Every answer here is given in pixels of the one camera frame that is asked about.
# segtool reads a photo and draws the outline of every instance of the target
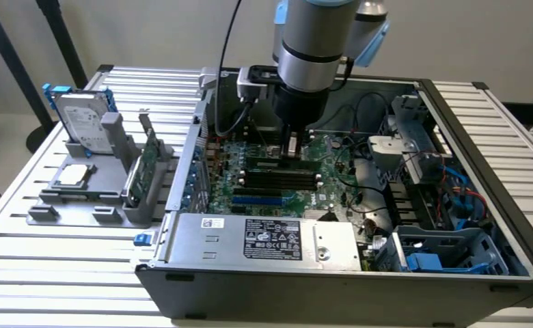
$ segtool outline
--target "silver cylinder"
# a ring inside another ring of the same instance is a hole
[[[283,48],[283,24],[275,24],[275,39],[272,42],[272,60],[278,63],[280,49]]]
[[[358,5],[290,0],[278,73],[294,89],[319,92],[331,86]]]
[[[331,86],[339,59],[315,63],[296,58],[283,47],[279,56],[278,75],[290,87],[303,92],[316,92]]]
[[[290,0],[283,43],[308,56],[340,56],[358,5],[358,1],[322,6],[307,0]]]

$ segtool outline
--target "sticker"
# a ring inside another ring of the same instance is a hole
[[[223,219],[216,217],[204,217],[202,219],[202,228],[223,228]]]
[[[112,154],[111,143],[103,125],[100,116],[95,110],[84,107],[64,107],[68,130],[75,134],[77,142],[95,154]]]
[[[300,222],[247,219],[246,258],[300,261]]]

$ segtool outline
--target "metal workbench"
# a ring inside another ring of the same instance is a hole
[[[435,84],[533,224],[533,138],[489,91],[470,83]],[[135,141],[144,141],[136,113],[148,108],[158,137],[179,156],[199,99],[198,72],[115,67],[96,73],[88,87],[104,85]],[[135,264],[152,256],[151,249],[132,246],[140,230],[27,225],[27,210],[65,157],[64,139],[59,124],[0,199],[0,327],[258,326],[172,322],[160,316],[134,275]],[[170,184],[171,170],[152,229],[163,218]],[[533,309],[509,308],[471,327],[533,328]]]

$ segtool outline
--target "power supply label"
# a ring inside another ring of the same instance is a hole
[[[299,221],[247,219],[243,249],[246,258],[300,261]]]

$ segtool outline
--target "circuit board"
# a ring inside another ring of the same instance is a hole
[[[152,128],[150,128],[147,131],[146,146],[143,147],[143,153],[140,155],[139,167],[135,170],[134,180],[128,189],[136,203],[144,197],[147,197],[151,183],[154,180],[158,158],[159,140],[155,136],[155,131],[152,130]]]
[[[244,213],[232,213],[231,208],[239,204],[232,203],[235,189],[240,188],[238,182],[240,170],[247,166],[248,159],[278,158],[278,148],[259,143],[244,141],[220,140],[210,144],[208,162],[211,164],[211,196],[208,212],[212,214],[244,214],[276,217],[303,217],[306,210],[332,210],[338,212],[342,208],[342,193],[351,193],[351,189],[339,183],[335,168],[335,160],[342,153],[342,147],[334,149],[338,137],[334,135],[315,135],[314,139],[302,148],[302,160],[320,163],[318,174],[320,174],[322,186],[316,190],[282,190],[282,206],[244,204]],[[347,174],[348,155],[344,154],[338,160],[342,170],[342,179],[355,183],[355,176]]]

